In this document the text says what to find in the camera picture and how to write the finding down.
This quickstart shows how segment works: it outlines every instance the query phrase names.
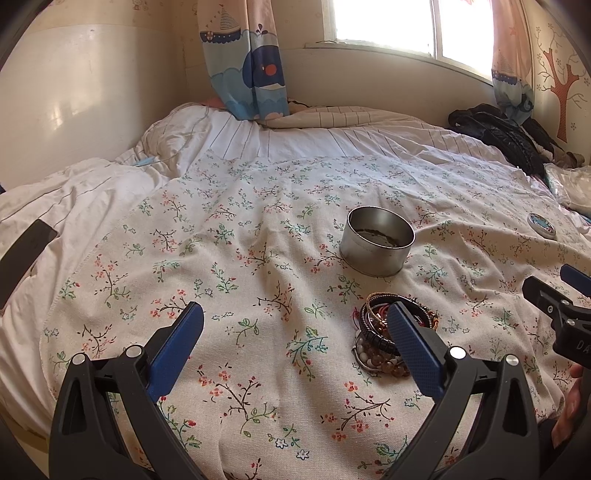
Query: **metal screw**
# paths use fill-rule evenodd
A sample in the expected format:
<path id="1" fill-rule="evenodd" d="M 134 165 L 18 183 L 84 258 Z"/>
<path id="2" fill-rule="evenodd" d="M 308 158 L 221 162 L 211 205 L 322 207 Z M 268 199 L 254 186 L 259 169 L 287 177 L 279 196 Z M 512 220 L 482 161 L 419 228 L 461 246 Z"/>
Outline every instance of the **metal screw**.
<path id="1" fill-rule="evenodd" d="M 86 355 L 83 353 L 77 353 L 72 357 L 72 363 L 74 365 L 81 365 L 86 360 Z"/>
<path id="2" fill-rule="evenodd" d="M 507 355 L 505 357 L 505 362 L 507 362 L 509 365 L 513 367 L 519 365 L 519 359 L 515 355 Z"/>
<path id="3" fill-rule="evenodd" d="M 466 356 L 466 351 L 461 346 L 451 347 L 449 353 L 453 358 L 457 360 L 461 360 Z"/>
<path id="4" fill-rule="evenodd" d="M 125 355 L 127 355 L 129 358 L 135 358 L 141 354 L 142 348 L 139 345 L 132 345 L 125 351 Z"/>

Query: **bracelet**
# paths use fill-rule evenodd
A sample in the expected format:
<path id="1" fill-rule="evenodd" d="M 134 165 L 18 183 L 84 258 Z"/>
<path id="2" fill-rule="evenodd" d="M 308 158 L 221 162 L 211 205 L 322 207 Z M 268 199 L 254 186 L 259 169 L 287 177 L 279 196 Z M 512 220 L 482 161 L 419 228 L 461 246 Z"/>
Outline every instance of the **bracelet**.
<path id="1" fill-rule="evenodd" d="M 391 304 L 401 302 L 422 326 L 436 330 L 439 317 L 417 301 L 393 293 L 372 293 L 359 311 L 361 332 L 355 339 L 352 352 L 358 364 L 371 373 L 407 377 L 410 373 L 395 343 L 390 338 L 386 317 Z"/>

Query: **window frame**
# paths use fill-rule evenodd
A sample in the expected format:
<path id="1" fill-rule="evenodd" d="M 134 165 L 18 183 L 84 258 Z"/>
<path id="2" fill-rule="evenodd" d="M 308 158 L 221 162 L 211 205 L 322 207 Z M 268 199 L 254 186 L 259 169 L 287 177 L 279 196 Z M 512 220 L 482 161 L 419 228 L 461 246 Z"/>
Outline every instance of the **window frame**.
<path id="1" fill-rule="evenodd" d="M 397 56 L 409 57 L 415 60 L 435 64 L 440 67 L 453 70 L 472 77 L 481 82 L 492 85 L 492 72 L 483 75 L 473 67 L 465 63 L 449 59 L 443 56 L 443 40 L 441 35 L 441 16 L 439 13 L 439 0 L 430 0 L 431 15 L 433 21 L 433 53 L 402 50 L 400 48 L 387 47 L 364 40 L 340 40 L 336 37 L 336 19 L 333 0 L 322 0 L 322 13 L 324 23 L 324 41 L 314 44 L 306 44 L 306 48 L 344 48 L 347 50 L 377 51 Z"/>

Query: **human hand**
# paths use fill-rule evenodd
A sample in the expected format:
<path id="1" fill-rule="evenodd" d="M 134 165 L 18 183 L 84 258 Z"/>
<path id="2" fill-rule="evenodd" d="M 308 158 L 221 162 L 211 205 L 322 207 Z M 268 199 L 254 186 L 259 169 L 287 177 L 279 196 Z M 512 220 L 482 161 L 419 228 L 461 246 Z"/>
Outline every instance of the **human hand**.
<path id="1" fill-rule="evenodd" d="M 570 367 L 570 375 L 576 378 L 577 381 L 574 383 L 566 400 L 564 402 L 564 410 L 562 415 L 554 425 L 552 429 L 552 444 L 554 448 L 558 448 L 561 443 L 568 440 L 573 434 L 574 430 L 574 418 L 579 410 L 581 403 L 581 383 L 583 379 L 583 367 L 581 365 L 574 364 Z"/>

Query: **boat print curtain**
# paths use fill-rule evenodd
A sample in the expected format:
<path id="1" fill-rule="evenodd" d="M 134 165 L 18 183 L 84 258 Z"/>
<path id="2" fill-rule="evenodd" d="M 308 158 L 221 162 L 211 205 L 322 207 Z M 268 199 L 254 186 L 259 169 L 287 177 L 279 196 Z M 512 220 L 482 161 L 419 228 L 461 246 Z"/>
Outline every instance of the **boat print curtain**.
<path id="1" fill-rule="evenodd" d="M 495 98 L 505 115 L 521 125 L 534 109 L 531 44 L 525 12 L 518 0 L 490 1 L 495 24 L 492 61 Z"/>
<path id="2" fill-rule="evenodd" d="M 199 0 L 207 72 L 239 120 L 289 115 L 271 0 Z"/>

